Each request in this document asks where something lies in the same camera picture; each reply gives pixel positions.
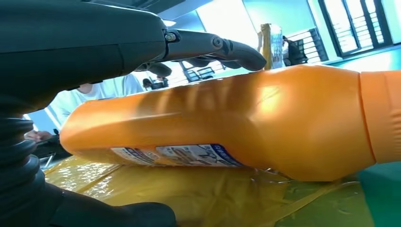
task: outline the product label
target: product label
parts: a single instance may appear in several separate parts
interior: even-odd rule
[[[219,144],[166,146],[156,150],[181,166],[242,166]]]
[[[132,161],[139,165],[154,166],[159,156],[152,151],[145,151],[140,149],[131,148],[112,148],[112,151],[118,156]]]
[[[242,166],[219,144],[156,147],[156,150],[112,148],[120,157],[146,166]]]

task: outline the orange plastic bottle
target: orange plastic bottle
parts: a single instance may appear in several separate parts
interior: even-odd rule
[[[94,162],[251,166],[331,181],[401,160],[401,72],[301,65],[89,101],[61,143]]]

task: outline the metal screw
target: metal screw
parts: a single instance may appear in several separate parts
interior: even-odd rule
[[[212,39],[212,44],[216,48],[221,48],[221,47],[223,47],[223,40],[221,38],[219,38],[219,37],[214,37]]]
[[[174,33],[167,33],[167,34],[165,35],[165,38],[166,38],[166,40],[169,41],[169,42],[172,42],[172,41],[174,41],[174,40],[177,39],[177,37],[175,36]]]

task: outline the robotic hand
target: robotic hand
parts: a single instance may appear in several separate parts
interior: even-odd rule
[[[0,1],[0,223],[7,226],[172,227],[157,203],[112,207],[44,181],[23,114],[80,84],[134,70],[171,73],[164,61],[260,70],[254,49],[208,33],[167,30],[152,14],[77,0]]]

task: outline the person's hand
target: person's hand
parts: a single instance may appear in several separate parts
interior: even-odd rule
[[[52,135],[48,131],[35,131],[32,130],[24,135],[26,140],[33,140],[35,142],[40,142],[43,140],[50,139]]]

